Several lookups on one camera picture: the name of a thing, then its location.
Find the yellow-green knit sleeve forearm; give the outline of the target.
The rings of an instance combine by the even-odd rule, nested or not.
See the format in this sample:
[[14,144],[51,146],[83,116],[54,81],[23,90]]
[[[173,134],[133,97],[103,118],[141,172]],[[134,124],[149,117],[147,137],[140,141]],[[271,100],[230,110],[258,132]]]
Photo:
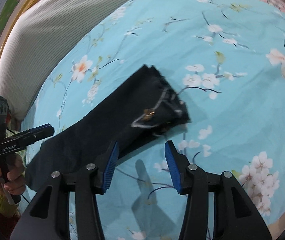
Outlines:
[[6,218],[12,218],[19,215],[18,205],[9,204],[6,196],[0,193],[0,214]]

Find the left hand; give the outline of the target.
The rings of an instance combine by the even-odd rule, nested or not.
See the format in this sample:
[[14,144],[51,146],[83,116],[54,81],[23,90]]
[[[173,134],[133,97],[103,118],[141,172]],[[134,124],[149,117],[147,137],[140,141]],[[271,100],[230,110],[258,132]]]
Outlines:
[[[13,195],[23,194],[25,191],[25,178],[23,173],[25,167],[23,165],[23,160],[20,155],[9,155],[7,157],[8,169],[9,171],[5,174],[9,180],[4,185],[0,182],[0,194],[5,197],[5,192],[8,192]],[[0,168],[0,179],[2,178],[2,170]]]

